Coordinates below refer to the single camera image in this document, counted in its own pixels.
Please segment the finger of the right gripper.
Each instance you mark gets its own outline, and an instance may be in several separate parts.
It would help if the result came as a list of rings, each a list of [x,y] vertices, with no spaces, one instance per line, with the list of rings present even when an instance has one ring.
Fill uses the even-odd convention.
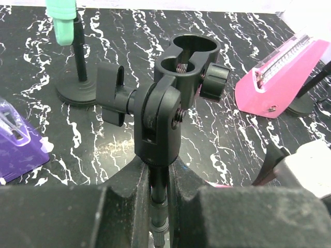
[[[278,148],[274,143],[266,146],[266,155],[258,176],[252,183],[253,186],[265,185],[276,178],[274,169],[290,153],[284,148]]]

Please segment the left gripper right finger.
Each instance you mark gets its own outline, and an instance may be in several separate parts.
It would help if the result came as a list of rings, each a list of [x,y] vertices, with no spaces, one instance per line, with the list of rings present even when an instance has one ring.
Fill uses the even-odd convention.
[[[171,247],[330,247],[327,207],[305,189],[216,188],[169,166]]]

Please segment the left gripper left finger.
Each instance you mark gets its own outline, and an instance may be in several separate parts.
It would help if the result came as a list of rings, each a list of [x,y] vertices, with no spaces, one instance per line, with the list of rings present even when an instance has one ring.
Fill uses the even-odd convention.
[[[139,158],[100,185],[1,187],[1,247],[147,247],[148,236]]]

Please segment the black tripod mic stand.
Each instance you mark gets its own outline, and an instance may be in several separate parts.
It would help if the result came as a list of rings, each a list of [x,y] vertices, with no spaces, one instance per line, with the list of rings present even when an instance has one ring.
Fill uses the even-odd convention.
[[[217,64],[220,44],[198,34],[179,34],[157,59],[154,81],[133,89],[124,85],[124,68],[102,62],[97,69],[96,100],[102,119],[122,126],[126,115],[134,116],[135,158],[130,168],[148,173],[148,229],[155,247],[164,247],[172,226],[169,206],[169,168],[179,164],[180,125],[194,97],[219,102],[230,73]]]

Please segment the teal green microphone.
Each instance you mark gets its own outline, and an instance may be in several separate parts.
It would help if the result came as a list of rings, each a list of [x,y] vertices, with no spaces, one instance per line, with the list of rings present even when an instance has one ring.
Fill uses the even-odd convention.
[[[71,45],[74,40],[74,19],[77,17],[76,0],[46,0],[47,15],[53,19],[56,42]]]

